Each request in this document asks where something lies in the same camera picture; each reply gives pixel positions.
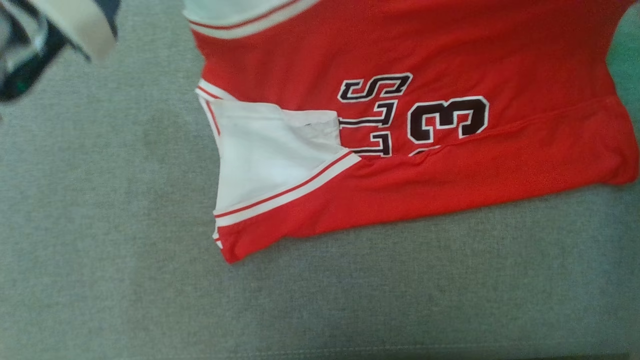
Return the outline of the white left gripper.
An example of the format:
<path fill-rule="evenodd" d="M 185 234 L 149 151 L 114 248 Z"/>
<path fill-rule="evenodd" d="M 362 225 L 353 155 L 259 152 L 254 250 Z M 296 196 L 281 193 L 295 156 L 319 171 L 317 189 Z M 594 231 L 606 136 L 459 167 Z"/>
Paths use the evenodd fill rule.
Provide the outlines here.
<path fill-rule="evenodd" d="M 64 48 L 87 61 L 107 57 L 118 39 L 119 0 L 3 0 L 0 100 L 20 100 Z"/>

